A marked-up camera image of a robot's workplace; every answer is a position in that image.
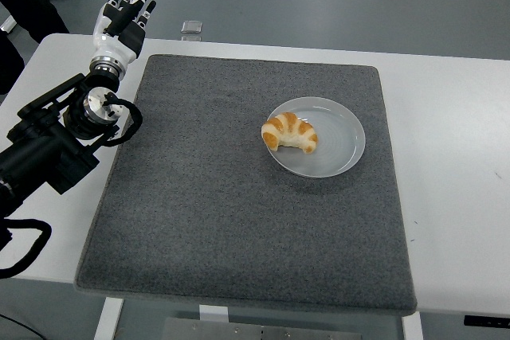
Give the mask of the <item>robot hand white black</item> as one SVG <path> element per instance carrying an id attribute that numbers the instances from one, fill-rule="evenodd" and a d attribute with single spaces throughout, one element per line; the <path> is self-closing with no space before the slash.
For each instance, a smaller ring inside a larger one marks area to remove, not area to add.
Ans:
<path id="1" fill-rule="evenodd" d="M 110 57 L 127 67 L 141 54 L 154 0 L 107 0 L 93 31 L 97 57 Z"/>

